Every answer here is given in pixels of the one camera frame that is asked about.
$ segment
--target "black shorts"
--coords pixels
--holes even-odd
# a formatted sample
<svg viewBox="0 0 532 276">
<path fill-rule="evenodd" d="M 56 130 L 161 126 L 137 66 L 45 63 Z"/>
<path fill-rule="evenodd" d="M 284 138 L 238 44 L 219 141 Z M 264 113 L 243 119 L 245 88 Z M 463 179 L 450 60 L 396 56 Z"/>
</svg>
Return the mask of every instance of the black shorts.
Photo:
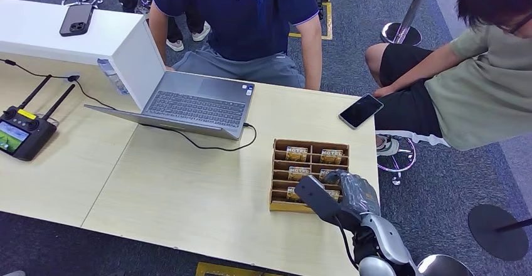
<svg viewBox="0 0 532 276">
<path fill-rule="evenodd" d="M 388 45 L 380 67 L 381 84 L 391 85 L 431 52 L 410 45 Z M 375 114 L 377 134 L 397 135 L 411 138 L 414 142 L 427 141 L 432 145 L 447 145 L 443 140 L 432 99 L 425 88 L 426 80 L 419 80 L 404 90 L 379 99 L 384 107 Z"/>
</svg>

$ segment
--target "hand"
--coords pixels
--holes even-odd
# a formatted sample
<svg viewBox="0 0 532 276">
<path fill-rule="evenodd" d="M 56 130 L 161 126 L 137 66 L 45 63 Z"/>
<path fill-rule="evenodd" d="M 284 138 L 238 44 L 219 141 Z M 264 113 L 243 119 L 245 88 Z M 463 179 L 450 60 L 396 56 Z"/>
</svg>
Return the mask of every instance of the hand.
<svg viewBox="0 0 532 276">
<path fill-rule="evenodd" d="M 373 96 L 375 98 L 380 98 L 388 94 L 392 94 L 394 92 L 395 92 L 395 89 L 392 86 L 387 86 L 387 87 L 380 88 L 377 91 L 373 92 Z"/>
</svg>

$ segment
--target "wooden table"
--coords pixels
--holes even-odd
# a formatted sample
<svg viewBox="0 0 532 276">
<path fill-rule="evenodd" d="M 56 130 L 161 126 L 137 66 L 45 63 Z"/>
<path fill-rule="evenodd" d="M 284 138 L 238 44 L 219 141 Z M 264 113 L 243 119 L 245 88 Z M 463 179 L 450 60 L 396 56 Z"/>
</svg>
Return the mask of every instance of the wooden table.
<svg viewBox="0 0 532 276">
<path fill-rule="evenodd" d="M 78 71 L 89 95 L 123 109 L 137 107 L 118 95 L 97 66 L 0 53 L 36 73 L 63 76 Z M 42 78 L 0 62 L 0 109 L 19 105 Z M 51 79 L 26 110 L 45 113 L 70 83 Z M 81 226 L 119 160 L 136 125 L 83 108 L 94 104 L 74 89 L 52 115 L 58 132 L 32 162 L 0 154 L 0 210 L 72 226 Z"/>
<path fill-rule="evenodd" d="M 356 98 L 257 84 L 247 122 L 253 145 L 202 151 L 176 133 L 139 126 L 83 228 L 300 275 L 356 275 L 341 234 L 316 215 L 270 212 L 275 138 L 350 145 L 350 166 L 376 188 L 374 125 L 338 113 Z M 202 146 L 240 142 L 200 135 Z"/>
<path fill-rule="evenodd" d="M 0 53 L 38 73 L 79 71 L 86 91 L 122 110 L 97 66 Z M 0 106 L 17 105 L 41 78 L 0 63 Z M 70 83 L 50 80 L 30 103 L 45 112 Z M 317 216 L 270 212 L 275 138 L 349 144 L 351 172 L 378 192 L 374 127 L 351 130 L 338 113 L 356 97 L 257 84 L 247 122 L 256 142 L 202 151 L 181 136 L 84 109 L 78 88 L 56 111 L 58 134 L 33 162 L 0 154 L 0 210 L 142 242 L 306 276 L 357 275 L 335 226 Z M 189 134 L 204 146 L 238 142 Z"/>
</svg>

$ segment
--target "robotic arm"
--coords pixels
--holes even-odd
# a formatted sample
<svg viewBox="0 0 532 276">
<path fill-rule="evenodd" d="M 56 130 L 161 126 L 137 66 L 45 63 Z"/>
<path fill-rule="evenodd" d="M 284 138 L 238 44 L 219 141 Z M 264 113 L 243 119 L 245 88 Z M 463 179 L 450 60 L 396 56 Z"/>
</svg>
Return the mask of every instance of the robotic arm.
<svg viewBox="0 0 532 276">
<path fill-rule="evenodd" d="M 360 276 L 422 276 L 395 227 L 380 216 L 373 187 L 346 171 L 330 172 L 327 183 L 340 181 L 342 203 L 337 203 L 314 176 L 306 176 L 295 193 L 324 221 L 340 228 L 349 260 Z M 353 234 L 354 258 L 345 230 Z"/>
</svg>

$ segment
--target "wooden box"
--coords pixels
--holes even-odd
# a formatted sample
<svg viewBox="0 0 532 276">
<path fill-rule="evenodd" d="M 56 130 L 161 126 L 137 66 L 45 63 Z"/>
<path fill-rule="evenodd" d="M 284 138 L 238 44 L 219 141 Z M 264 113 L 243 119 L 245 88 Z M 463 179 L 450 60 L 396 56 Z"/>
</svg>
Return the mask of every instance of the wooden box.
<svg viewBox="0 0 532 276">
<path fill-rule="evenodd" d="M 309 150 L 306 162 L 286 161 L 286 148 L 289 146 L 306 147 Z M 344 151 L 340 165 L 320 163 L 321 151 L 323 149 L 340 149 Z M 288 170 L 291 166 L 309 167 L 311 175 L 316 179 L 319 177 L 321 169 L 344 169 L 349 170 L 349 146 L 346 144 L 335 144 L 312 141 L 274 140 L 274 157 L 272 166 L 272 187 L 270 190 L 270 211 L 291 211 L 302 213 L 313 213 L 304 203 L 287 200 L 287 188 L 295 187 L 297 181 L 288 180 Z M 342 200 L 342 189 L 339 185 L 324 184 L 327 190 L 340 191 L 338 201 Z"/>
</svg>

